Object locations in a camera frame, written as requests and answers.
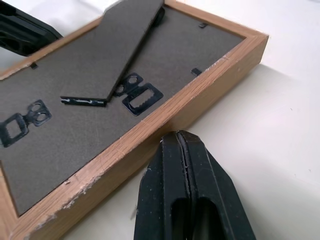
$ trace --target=wooden picture frame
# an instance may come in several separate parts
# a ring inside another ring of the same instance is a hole
[[[161,136],[186,129],[234,87],[262,58],[268,36],[175,0],[165,4],[243,41],[175,96],[105,149],[67,181],[18,217],[3,172],[0,176],[0,239],[58,239],[155,153]],[[100,18],[9,68],[3,80],[96,27]]]

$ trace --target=white table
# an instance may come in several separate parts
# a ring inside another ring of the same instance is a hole
[[[115,1],[7,2],[65,35]],[[320,239],[320,0],[184,2],[270,35],[261,64],[189,131],[232,178],[258,240]],[[142,175],[64,239],[132,240]]]

